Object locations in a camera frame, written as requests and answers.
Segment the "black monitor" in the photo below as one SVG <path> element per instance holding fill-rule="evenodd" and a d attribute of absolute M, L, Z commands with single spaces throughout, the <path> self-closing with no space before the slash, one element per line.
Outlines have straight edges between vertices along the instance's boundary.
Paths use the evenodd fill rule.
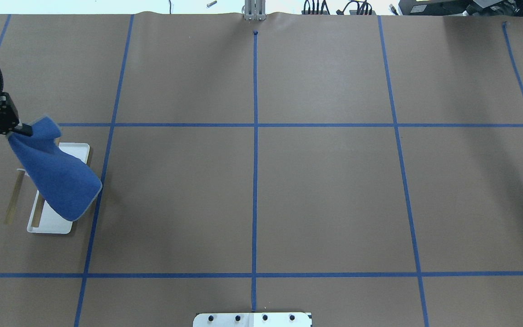
<path fill-rule="evenodd" d="M 404 16 L 523 17 L 523 0 L 399 0 Z"/>

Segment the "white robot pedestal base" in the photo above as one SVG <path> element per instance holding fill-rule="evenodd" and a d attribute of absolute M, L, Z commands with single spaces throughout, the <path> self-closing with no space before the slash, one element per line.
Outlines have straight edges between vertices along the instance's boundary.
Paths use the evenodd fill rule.
<path fill-rule="evenodd" d="M 311 327 L 311 313 L 237 312 L 203 313 L 193 319 L 193 327 Z"/>

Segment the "blue towel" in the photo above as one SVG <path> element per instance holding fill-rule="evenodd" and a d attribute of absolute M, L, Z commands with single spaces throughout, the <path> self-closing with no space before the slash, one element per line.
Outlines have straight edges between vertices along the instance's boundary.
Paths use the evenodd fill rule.
<path fill-rule="evenodd" d="M 48 116 L 30 124 L 32 135 L 12 132 L 6 138 L 43 199 L 66 221 L 77 221 L 96 200 L 103 184 L 81 159 L 62 151 L 55 141 L 62 136 Z"/>

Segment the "white towel rack with wooden bars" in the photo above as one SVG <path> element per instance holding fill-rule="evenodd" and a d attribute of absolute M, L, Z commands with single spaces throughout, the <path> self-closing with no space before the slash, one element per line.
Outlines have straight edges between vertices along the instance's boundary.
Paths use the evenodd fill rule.
<path fill-rule="evenodd" d="M 89 165 L 91 146 L 88 143 L 60 142 L 59 149 Z M 10 225 L 13 222 L 23 180 L 29 176 L 24 168 L 17 168 L 16 172 L 12 195 L 5 212 L 4 225 Z M 71 232 L 72 226 L 73 222 L 67 221 L 56 213 L 37 189 L 27 223 L 27 232 L 65 235 Z"/>

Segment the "aluminium frame post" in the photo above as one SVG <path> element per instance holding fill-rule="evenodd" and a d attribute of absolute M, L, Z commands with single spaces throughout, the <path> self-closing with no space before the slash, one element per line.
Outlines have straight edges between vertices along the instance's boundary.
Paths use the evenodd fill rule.
<path fill-rule="evenodd" d="M 245 0 L 242 7 L 245 21 L 265 21 L 267 19 L 265 0 Z"/>

